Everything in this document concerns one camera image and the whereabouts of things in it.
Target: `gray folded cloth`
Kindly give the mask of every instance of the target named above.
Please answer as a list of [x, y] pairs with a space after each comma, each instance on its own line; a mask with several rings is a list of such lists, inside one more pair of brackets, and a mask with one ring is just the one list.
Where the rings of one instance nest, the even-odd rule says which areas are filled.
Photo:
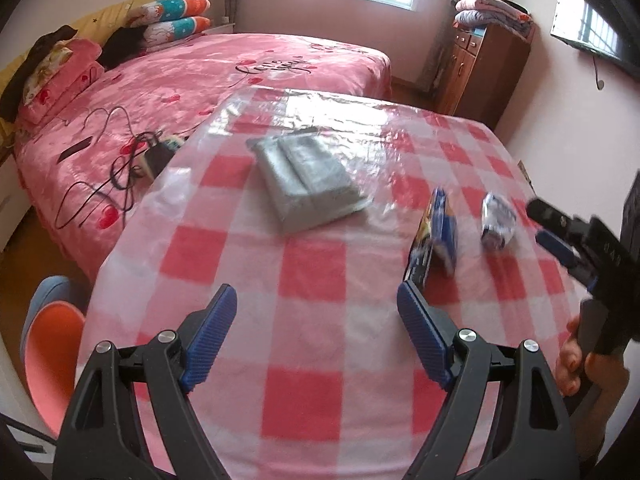
[[250, 140], [285, 232], [298, 232], [370, 204], [317, 134]]

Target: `yellow headboard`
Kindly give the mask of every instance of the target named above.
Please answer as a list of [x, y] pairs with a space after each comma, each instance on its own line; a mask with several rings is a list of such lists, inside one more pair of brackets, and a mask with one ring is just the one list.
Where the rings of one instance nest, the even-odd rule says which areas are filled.
[[[89, 38], [94, 40], [100, 45], [110, 38], [113, 32], [124, 24], [124, 18], [131, 7], [139, 7], [140, 5], [148, 4], [154, 0], [126, 0], [122, 3], [112, 5], [111, 7], [105, 7], [98, 12], [88, 14], [84, 18], [69, 23], [73, 28], [78, 30], [76, 38]], [[64, 23], [56, 23], [51, 25], [51, 30], [47, 32], [53, 32], [58, 27], [65, 25]], [[15, 71], [27, 58], [29, 51], [25, 52], [21, 56], [15, 58], [9, 65], [0, 72], [0, 94], [4, 91], [11, 78], [14, 76]], [[11, 123], [0, 119], [0, 148], [9, 146], [12, 139], [12, 133], [14, 132], [14, 126]]]

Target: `checkered tablecloth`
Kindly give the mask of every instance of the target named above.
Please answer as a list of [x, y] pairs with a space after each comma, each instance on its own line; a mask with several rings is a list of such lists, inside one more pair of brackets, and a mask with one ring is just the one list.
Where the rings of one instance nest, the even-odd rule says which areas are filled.
[[[306, 126], [333, 139], [374, 201], [284, 236], [245, 142]], [[103, 339], [130, 346], [176, 328], [229, 283], [238, 315], [190, 398], [232, 478], [402, 478], [444, 399], [395, 301], [436, 186], [458, 219], [458, 267], [454, 279], [431, 273], [427, 300], [489, 342], [536, 339], [552, 363], [578, 311], [574, 286], [535, 246], [525, 215], [532, 190], [494, 134], [401, 105], [246, 88], [177, 153], [102, 266], [79, 365]], [[500, 253], [483, 252], [479, 241], [487, 191], [507, 196], [519, 213]], [[491, 406], [489, 398], [466, 467], [481, 454]], [[152, 454], [169, 467], [144, 393], [140, 410]]]

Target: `wooden floor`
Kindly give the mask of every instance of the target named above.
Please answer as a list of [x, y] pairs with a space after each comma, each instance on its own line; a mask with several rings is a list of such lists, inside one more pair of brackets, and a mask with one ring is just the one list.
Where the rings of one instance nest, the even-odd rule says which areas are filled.
[[[430, 102], [411, 83], [395, 80], [392, 101], [418, 108], [430, 109]], [[0, 333], [20, 378], [24, 372], [18, 348], [24, 318], [31, 296], [47, 276], [68, 276], [88, 285], [82, 271], [67, 260], [51, 241], [31, 209], [0, 253]]]

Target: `finger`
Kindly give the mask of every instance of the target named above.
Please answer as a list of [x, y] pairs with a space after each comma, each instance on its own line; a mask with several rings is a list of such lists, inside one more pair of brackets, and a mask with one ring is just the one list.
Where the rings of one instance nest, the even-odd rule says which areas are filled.
[[566, 329], [571, 334], [578, 332], [578, 325], [580, 325], [580, 316], [572, 317], [566, 324]]
[[572, 374], [566, 366], [562, 364], [560, 358], [556, 360], [556, 370], [554, 373], [558, 390], [564, 396], [575, 395], [580, 389], [580, 378], [576, 374]]
[[603, 392], [617, 395], [618, 398], [625, 392], [629, 383], [629, 370], [615, 356], [591, 352], [584, 361], [584, 371]]
[[590, 353], [584, 371], [602, 392], [590, 410], [589, 418], [597, 427], [604, 426], [620, 402], [629, 382], [629, 370], [614, 356]]
[[569, 339], [560, 349], [560, 361], [570, 372], [575, 372], [582, 362], [582, 350], [575, 338]]

